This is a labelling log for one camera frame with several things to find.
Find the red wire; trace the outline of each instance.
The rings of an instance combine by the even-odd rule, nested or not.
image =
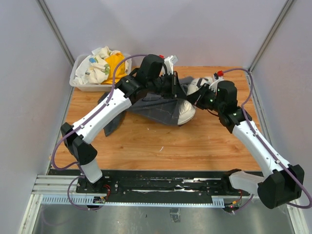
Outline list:
[[[243,196],[243,191],[239,190],[239,193],[240,193],[240,198],[238,200],[234,201],[236,203],[238,203],[242,199],[242,196]]]
[[[107,195],[106,195],[106,200],[107,200],[108,196],[111,194],[111,187],[108,184],[105,184],[103,187],[107,188]]]

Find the plastic bin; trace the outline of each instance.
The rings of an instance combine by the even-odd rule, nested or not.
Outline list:
[[[74,63],[74,67],[70,74],[69,84],[73,87],[77,87],[83,92],[109,92],[111,91],[112,85],[111,84],[74,84],[73,79],[75,78],[76,69],[79,67],[81,62],[89,55],[79,55]],[[131,72],[132,61],[131,59],[128,60],[128,74]]]

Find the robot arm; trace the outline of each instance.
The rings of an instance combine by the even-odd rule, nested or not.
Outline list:
[[[255,176],[239,169],[225,173],[223,177],[224,188],[231,192],[234,189],[242,189],[251,194],[258,195],[268,208],[272,209],[301,196],[301,189],[283,170],[283,168],[272,158],[266,148],[260,143],[258,137],[267,143],[280,162],[282,162],[302,183],[304,171],[299,165],[292,166],[287,160],[280,156],[267,142],[256,128],[252,118],[248,115],[252,126],[256,129],[257,136],[249,128],[242,113],[237,106],[237,89],[231,81],[225,81],[218,74],[214,75],[214,88],[207,83],[196,92],[186,96],[179,85],[177,73],[173,71],[176,57],[163,59],[156,55],[148,55],[143,59],[140,68],[135,69],[130,75],[123,77],[114,90],[108,106],[100,111],[85,126],[82,123],[95,113],[106,99],[95,107],[81,120],[72,126],[65,123],[61,127],[62,135],[66,135],[78,126],[81,129],[69,136],[65,145],[70,153],[80,163],[87,179],[96,183],[102,172],[95,160],[97,151],[91,145],[96,135],[119,113],[129,108],[133,103],[146,96],[148,92],[161,94],[164,98],[180,98],[188,100],[200,109],[215,110],[218,112],[219,120],[230,133],[233,133],[250,151],[259,164],[263,176]],[[163,66],[167,72],[159,76]]]

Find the crumpled cloth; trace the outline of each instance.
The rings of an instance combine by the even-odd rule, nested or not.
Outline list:
[[[190,84],[193,80],[193,77],[185,77],[179,80],[185,92],[187,92],[188,84]],[[108,94],[109,92],[105,93],[97,102],[100,103],[103,101],[108,96]],[[177,126],[180,114],[180,106],[184,102],[187,101],[179,99],[164,99],[160,95],[147,94],[146,97],[134,103],[126,111],[139,114],[161,124]],[[106,137],[117,130],[126,115],[126,111],[123,111],[117,115],[104,127],[104,133]]]
[[[73,82],[75,84],[112,84],[114,69],[124,58],[120,51],[111,51],[107,46],[95,49],[92,55],[81,62]],[[118,67],[115,82],[127,74],[128,65],[129,62],[126,61]]]

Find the wire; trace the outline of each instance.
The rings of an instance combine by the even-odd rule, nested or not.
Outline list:
[[[239,207],[236,211],[234,211],[234,214],[236,214],[237,212],[240,212],[240,211],[244,210],[244,209],[246,208],[246,206],[252,201],[253,197],[254,197],[254,195],[252,194],[252,195],[250,196],[250,198],[248,199],[248,201],[247,201],[244,205],[242,205],[242,206]]]
[[[297,205],[297,204],[293,204],[293,203],[287,203],[290,206],[294,206],[297,208],[301,208],[301,209],[309,209],[312,207],[312,196],[309,194],[308,190],[300,183],[300,181],[290,172],[290,170],[288,170],[288,168],[282,163],[280,162],[280,160],[278,159],[278,157],[275,156],[275,154],[273,153],[273,151],[269,148],[269,146],[264,142],[264,140],[256,133],[254,127],[252,126],[250,120],[247,117],[247,113],[245,110],[245,104],[250,100],[252,93],[253,93],[253,89],[254,89],[254,80],[253,80],[253,76],[250,73],[250,71],[248,71],[247,69],[244,68],[232,68],[226,71],[223,71],[223,73],[227,73],[227,72],[231,72],[231,71],[236,71],[236,70],[240,70],[240,71],[244,71],[248,74],[248,76],[250,77],[250,81],[251,81],[251,85],[250,85],[250,92],[249,95],[247,97],[247,99],[242,103],[242,111],[244,114],[244,117],[246,119],[246,122],[248,124],[248,126],[250,127],[251,131],[255,134],[255,136],[258,138],[258,140],[261,142],[261,144],[265,147],[265,149],[270,153],[270,155],[274,158],[274,160],[276,162],[278,162],[278,164],[283,168],[283,170],[295,181],[295,183],[301,188],[301,190],[306,194],[306,196],[309,199],[309,204],[307,206],[301,206],[301,205]]]
[[[231,206],[231,205],[237,204],[238,202],[240,202],[240,204],[241,204],[242,197],[243,197],[243,191],[239,190],[239,193],[240,193],[239,199],[237,199],[237,200],[235,200],[235,201],[233,201],[233,202],[231,202],[231,203],[224,203],[224,205],[225,205],[225,206]]]
[[[215,113],[212,113],[210,110],[208,110],[207,109],[207,111],[210,113],[210,114],[212,114],[213,116],[218,116],[217,114],[215,114]]]
[[[126,57],[125,59],[123,59],[122,61],[120,61],[120,63],[117,64],[117,66],[115,67],[114,69],[114,72],[113,72],[113,84],[112,84],[112,88],[111,88],[111,91],[107,97],[107,100],[106,102],[104,103],[104,105],[102,105],[97,111],[95,111],[90,117],[88,117],[80,126],[77,126],[77,128],[75,128],[74,130],[72,130],[71,132],[69,132],[68,134],[66,134],[65,136],[63,136],[59,141],[58,143],[55,145],[54,149],[53,149],[53,152],[52,152],[52,156],[51,156],[51,163],[52,163],[52,166],[58,170],[58,171],[63,171],[63,170],[66,170],[67,168],[73,166],[73,165],[78,165],[79,167],[79,163],[78,162],[72,162],[70,163],[69,165],[67,165],[66,167],[58,167],[56,164],[55,164],[55,156],[56,156],[56,152],[57,152],[57,149],[59,148],[59,146],[63,143],[63,141],[65,141],[69,136],[71,136],[72,134],[74,134],[76,131],[80,130],[81,129],[81,126],[84,126],[86,125],[90,120],[92,120],[99,112],[101,112],[105,106],[107,106],[107,104],[109,103],[109,101],[112,99],[112,96],[113,96],[113,93],[114,93],[114,89],[115,89],[115,80],[116,80],[116,72],[117,72],[117,68],[122,64],[124,63],[125,61],[127,61],[128,59],[131,59],[131,58],[134,58],[134,57],[145,57],[147,56],[146,54],[137,54],[137,55],[131,55],[129,57]]]
[[[105,184],[103,187],[107,189],[107,195],[106,195],[106,200],[107,200],[109,195],[111,194],[111,186],[109,186],[108,184]]]
[[[163,66],[163,68],[164,68],[164,70],[165,70],[165,74],[168,74],[168,70],[167,70],[166,64],[164,63],[162,66]]]
[[[70,182],[70,184],[69,184],[69,186],[68,186],[68,189],[67,189],[67,198],[68,198],[68,201],[69,201],[70,204],[72,204],[74,207],[76,207],[76,208],[79,209],[79,210],[82,210],[82,211],[97,211],[97,210],[101,209],[102,206],[100,206],[100,207],[98,207],[98,208],[84,208],[84,207],[81,207],[81,206],[76,205],[76,204],[72,201],[72,199],[70,198],[70,196],[69,196],[70,188],[71,188],[71,186],[73,185],[73,183],[74,183],[77,179],[79,179],[79,178],[85,178],[85,177],[86,177],[85,175],[80,175],[80,176],[77,176],[75,179],[73,179],[72,182]]]

